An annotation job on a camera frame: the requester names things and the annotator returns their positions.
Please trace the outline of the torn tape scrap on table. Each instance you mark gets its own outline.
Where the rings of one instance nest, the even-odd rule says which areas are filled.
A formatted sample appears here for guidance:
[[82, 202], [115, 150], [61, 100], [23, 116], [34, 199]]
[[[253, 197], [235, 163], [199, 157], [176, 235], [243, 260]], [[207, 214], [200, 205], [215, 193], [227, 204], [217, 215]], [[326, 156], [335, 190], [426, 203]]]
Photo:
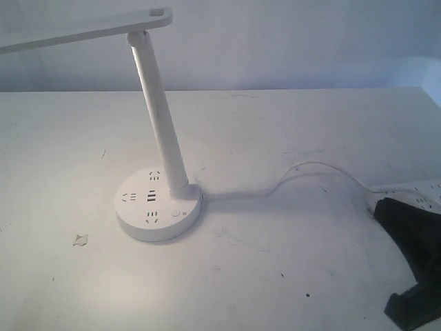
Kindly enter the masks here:
[[84, 234], [84, 235], [77, 235], [74, 242], [73, 242], [73, 246], [78, 246], [78, 247], [83, 247], [88, 243], [88, 238], [89, 235], [88, 234]]

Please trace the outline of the white power strip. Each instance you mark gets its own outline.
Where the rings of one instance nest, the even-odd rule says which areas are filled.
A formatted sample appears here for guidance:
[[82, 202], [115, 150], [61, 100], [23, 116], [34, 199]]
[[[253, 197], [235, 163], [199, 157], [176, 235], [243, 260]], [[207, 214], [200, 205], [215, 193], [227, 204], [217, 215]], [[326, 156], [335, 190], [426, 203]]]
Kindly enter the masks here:
[[365, 201], [371, 214], [377, 203], [385, 198], [440, 214], [440, 196], [440, 180], [436, 179], [376, 186], [366, 193]]

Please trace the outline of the white desk lamp with sockets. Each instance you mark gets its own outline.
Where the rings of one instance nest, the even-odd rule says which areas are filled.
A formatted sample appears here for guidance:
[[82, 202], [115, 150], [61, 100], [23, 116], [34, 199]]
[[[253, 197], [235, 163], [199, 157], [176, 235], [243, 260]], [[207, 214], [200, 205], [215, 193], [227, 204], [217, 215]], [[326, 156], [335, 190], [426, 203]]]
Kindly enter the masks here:
[[150, 30], [168, 26], [172, 21], [170, 8], [153, 8], [1, 37], [2, 54], [122, 34], [127, 37], [161, 166], [128, 177], [117, 190], [114, 204], [122, 230], [145, 242], [167, 241], [187, 231], [197, 219], [202, 201], [201, 188], [190, 182], [185, 170], [149, 34]]

